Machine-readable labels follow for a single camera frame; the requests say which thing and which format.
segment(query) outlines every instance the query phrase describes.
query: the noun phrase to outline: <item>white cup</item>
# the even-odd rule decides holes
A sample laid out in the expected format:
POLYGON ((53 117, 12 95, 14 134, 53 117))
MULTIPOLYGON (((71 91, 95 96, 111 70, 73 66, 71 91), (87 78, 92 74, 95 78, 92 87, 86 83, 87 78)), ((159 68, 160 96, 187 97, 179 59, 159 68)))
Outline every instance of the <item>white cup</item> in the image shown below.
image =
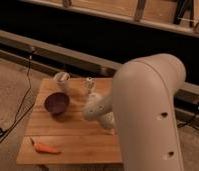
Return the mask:
POLYGON ((67 93, 68 91, 68 80, 70 79, 70 75, 67 72, 58 72, 54 76, 54 81, 58 85, 61 91, 67 93))

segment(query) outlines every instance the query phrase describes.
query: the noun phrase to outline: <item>purple bowl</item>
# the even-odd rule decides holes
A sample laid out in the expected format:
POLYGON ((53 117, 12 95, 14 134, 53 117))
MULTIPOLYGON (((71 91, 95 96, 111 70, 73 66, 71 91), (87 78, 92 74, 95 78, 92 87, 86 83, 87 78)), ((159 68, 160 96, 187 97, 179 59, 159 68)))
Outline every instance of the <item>purple bowl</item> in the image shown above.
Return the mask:
POLYGON ((66 111, 69 102, 70 98, 68 95, 62 92, 56 92, 46 98, 44 107, 51 114, 58 115, 66 111))

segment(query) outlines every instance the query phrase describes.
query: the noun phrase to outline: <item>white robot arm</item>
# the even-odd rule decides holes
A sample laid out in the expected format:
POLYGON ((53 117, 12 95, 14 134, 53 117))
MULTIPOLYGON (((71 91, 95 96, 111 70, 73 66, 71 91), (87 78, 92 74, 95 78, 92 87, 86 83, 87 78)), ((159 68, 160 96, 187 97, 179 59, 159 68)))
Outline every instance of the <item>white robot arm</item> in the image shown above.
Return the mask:
POLYGON ((169 54, 123 64, 110 95, 84 109, 87 120, 113 110, 125 171, 183 171, 173 96, 185 67, 169 54))

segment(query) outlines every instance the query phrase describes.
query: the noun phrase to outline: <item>wooden cutting board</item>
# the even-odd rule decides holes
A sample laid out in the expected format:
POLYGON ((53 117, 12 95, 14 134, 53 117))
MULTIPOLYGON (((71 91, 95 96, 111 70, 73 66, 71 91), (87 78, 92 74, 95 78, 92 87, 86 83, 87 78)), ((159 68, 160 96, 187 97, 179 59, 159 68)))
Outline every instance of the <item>wooden cutting board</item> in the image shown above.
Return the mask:
MULTIPOLYGON (((110 91, 110 78, 96 78, 96 92, 106 95, 110 91)), ((52 117, 44 108, 45 99, 60 91, 52 79, 43 79, 35 106, 30 115, 18 156, 18 164, 93 164, 121 163, 118 136, 104 130, 97 122, 82 117, 85 104, 85 78, 69 80, 70 104, 67 111, 52 117), (34 151, 30 137, 35 141, 57 147, 59 155, 34 151)))

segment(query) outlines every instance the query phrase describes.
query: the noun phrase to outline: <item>carrot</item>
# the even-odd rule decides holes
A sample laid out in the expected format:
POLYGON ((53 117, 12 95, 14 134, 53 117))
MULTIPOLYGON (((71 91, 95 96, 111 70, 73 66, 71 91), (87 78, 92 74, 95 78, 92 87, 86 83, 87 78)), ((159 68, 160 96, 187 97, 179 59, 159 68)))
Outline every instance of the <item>carrot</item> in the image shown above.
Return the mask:
POLYGON ((59 151, 57 148, 52 147, 47 144, 43 144, 40 142, 34 142, 32 138, 30 138, 32 145, 34 146, 34 149, 38 153, 50 153, 50 154, 59 154, 61 151, 59 151))

